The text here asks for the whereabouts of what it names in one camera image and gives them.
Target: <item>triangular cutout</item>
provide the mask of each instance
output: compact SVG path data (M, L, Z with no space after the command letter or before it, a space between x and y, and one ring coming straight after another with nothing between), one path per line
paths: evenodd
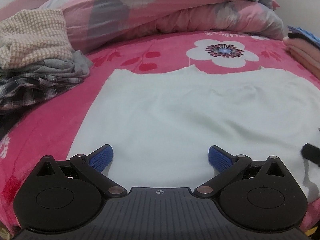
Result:
M45 162L39 170L37 176L47 176L54 174L54 170L49 162Z
M279 176L279 177L284 177L283 172L279 168L277 163L271 163L270 168L267 172L268 175L273 175L273 176Z

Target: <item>checkered cloth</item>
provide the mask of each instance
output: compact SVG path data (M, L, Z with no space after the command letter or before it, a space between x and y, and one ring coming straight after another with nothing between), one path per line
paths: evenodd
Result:
M81 83L81 78L61 78L23 73L0 78L0 113L57 97Z
M61 10L22 10L0 22L0 67L20 68L49 58L72 59Z

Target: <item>beige gingham fabric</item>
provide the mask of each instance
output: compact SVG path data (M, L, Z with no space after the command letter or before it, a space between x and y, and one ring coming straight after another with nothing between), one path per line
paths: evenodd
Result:
M48 58L72 59L61 10L22 10L0 22L0 68L20 68Z

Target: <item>gray ribbed surface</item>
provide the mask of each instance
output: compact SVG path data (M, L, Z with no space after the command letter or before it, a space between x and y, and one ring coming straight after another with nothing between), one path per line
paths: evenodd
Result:
M280 234L246 231L225 219L214 202L193 197L187 188L133 188L111 199L89 224L73 232L39 235L23 231L15 240L300 240L293 229Z

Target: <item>blue gripper pad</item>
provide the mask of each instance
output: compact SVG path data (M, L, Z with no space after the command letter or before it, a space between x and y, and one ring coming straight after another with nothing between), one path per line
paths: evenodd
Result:
M112 158L113 150L108 144L105 144L87 156L88 164L99 172L102 172L111 163Z
M218 146L211 146L209 149L209 163L219 172L223 172L235 163L236 158Z

